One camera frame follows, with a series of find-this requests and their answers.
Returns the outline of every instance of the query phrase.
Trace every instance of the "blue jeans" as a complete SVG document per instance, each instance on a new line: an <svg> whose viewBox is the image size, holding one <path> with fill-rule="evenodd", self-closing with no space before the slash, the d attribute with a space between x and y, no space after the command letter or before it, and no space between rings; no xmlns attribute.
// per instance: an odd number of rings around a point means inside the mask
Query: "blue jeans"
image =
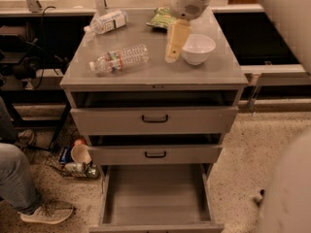
<svg viewBox="0 0 311 233"><path fill-rule="evenodd" d="M17 139L17 131L1 97L0 138L12 142ZM27 215L32 215L42 202L32 180L28 159L11 144L0 143L0 196L14 209Z"/></svg>

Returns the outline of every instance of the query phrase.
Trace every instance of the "white bowl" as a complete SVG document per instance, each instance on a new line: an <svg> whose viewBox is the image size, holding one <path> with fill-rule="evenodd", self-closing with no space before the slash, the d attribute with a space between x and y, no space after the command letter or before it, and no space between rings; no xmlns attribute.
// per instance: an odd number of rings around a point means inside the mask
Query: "white bowl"
<svg viewBox="0 0 311 233"><path fill-rule="evenodd" d="M199 65L206 61L216 44L205 35L190 34L182 49L182 57L191 65Z"/></svg>
<svg viewBox="0 0 311 233"><path fill-rule="evenodd" d="M91 158L87 150L88 146L85 144L79 144L71 149L71 157L75 162L85 162L88 164Z"/></svg>

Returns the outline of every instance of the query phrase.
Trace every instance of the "drawer handle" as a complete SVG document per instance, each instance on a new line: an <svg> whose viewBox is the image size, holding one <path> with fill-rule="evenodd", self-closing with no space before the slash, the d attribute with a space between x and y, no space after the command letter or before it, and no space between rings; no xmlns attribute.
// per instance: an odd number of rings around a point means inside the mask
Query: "drawer handle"
<svg viewBox="0 0 311 233"><path fill-rule="evenodd" d="M144 116L142 115L142 120L145 123L164 123L168 120L168 115L165 115L165 116Z"/></svg>
<svg viewBox="0 0 311 233"><path fill-rule="evenodd" d="M148 153L145 151L145 157L150 159L161 159L166 157L166 151L161 153Z"/></svg>

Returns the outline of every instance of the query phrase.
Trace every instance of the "gray countertop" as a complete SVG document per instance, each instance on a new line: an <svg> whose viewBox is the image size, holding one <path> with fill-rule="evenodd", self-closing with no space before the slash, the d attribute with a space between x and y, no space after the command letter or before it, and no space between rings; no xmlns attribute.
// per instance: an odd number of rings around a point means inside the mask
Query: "gray countertop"
<svg viewBox="0 0 311 233"><path fill-rule="evenodd" d="M166 63L164 52L166 32L146 25L155 15L154 10L127 10L129 22L125 27L104 35L85 34L62 82L63 88L101 90L104 85L246 85L247 81L229 47L225 36L207 10L192 23L192 31L205 34L216 42L209 59L198 66L189 65L182 57L173 64ZM107 50L120 50L145 44L150 59L147 63L123 69L115 74L101 74L89 69L89 62Z"/></svg>

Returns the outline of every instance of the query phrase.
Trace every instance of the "sneaker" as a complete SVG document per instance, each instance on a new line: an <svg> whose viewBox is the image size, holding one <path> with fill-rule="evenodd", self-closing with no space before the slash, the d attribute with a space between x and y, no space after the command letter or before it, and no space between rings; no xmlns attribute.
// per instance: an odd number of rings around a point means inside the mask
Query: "sneaker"
<svg viewBox="0 0 311 233"><path fill-rule="evenodd" d="M18 135L18 141L22 145L32 145L36 142L36 135L35 132L31 129L26 129L22 132L19 132Z"/></svg>
<svg viewBox="0 0 311 233"><path fill-rule="evenodd" d="M33 215L20 214L25 222L58 224L67 219L74 211L73 205L62 201L51 201L42 204Z"/></svg>

